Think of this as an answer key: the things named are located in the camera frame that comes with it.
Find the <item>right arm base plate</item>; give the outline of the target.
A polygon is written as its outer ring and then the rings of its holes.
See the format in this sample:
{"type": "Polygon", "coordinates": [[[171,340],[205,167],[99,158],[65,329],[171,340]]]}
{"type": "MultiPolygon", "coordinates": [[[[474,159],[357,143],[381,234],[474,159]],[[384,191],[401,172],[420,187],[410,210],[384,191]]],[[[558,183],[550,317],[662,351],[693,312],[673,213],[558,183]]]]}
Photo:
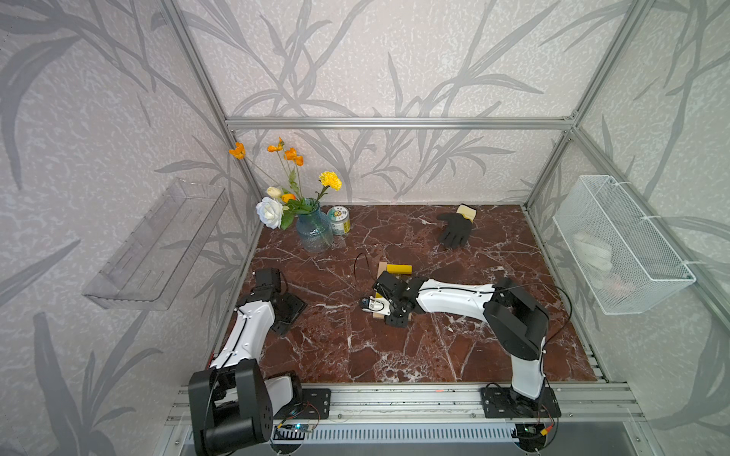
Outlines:
{"type": "Polygon", "coordinates": [[[481,405],[490,419],[557,419],[562,416],[555,391],[544,386],[537,399],[516,393],[511,387],[490,383],[479,390],[481,405]]]}

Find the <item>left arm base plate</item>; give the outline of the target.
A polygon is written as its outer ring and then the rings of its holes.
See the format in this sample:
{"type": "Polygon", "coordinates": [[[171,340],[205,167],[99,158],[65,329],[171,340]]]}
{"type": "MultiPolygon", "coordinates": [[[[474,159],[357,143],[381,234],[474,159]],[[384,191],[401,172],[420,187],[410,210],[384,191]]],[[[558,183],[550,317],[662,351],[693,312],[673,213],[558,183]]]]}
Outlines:
{"type": "Polygon", "coordinates": [[[332,390],[326,388],[304,388],[294,399],[291,407],[281,410],[279,419],[328,419],[332,405],[332,390]]]}

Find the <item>yellow block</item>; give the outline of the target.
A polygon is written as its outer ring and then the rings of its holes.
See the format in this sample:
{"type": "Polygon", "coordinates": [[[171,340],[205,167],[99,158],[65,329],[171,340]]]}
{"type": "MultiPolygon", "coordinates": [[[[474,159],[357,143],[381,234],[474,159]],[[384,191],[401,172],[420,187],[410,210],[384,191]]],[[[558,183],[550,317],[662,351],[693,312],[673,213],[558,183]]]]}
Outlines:
{"type": "Polygon", "coordinates": [[[412,265],[405,264],[387,264],[386,271],[393,275],[407,275],[410,276],[413,273],[412,265]]]}

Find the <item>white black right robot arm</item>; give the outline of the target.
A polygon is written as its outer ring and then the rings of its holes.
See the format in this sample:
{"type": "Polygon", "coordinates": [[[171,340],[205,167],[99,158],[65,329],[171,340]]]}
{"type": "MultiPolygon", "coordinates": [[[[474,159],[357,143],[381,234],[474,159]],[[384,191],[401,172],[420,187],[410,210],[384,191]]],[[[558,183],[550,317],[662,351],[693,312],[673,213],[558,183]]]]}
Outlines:
{"type": "Polygon", "coordinates": [[[404,280],[384,272],[374,284],[374,293],[372,298],[361,298],[359,306],[381,315],[392,327],[406,327],[413,313],[460,315],[488,324],[511,357],[511,394],[536,401],[543,393],[549,312],[512,279],[464,285],[426,277],[404,280]]]}

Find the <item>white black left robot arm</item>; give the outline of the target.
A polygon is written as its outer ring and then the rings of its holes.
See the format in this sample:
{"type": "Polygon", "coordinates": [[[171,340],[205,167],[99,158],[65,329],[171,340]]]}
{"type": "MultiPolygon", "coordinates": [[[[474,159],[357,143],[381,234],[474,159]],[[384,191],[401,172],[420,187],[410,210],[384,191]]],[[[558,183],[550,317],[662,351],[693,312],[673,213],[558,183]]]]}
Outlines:
{"type": "Polygon", "coordinates": [[[195,452],[222,455],[265,443],[274,418],[302,402],[294,372],[265,379],[262,349],[271,328],[289,316],[290,294],[254,292],[236,310],[226,344],[207,370],[192,374],[188,398],[195,452]]]}

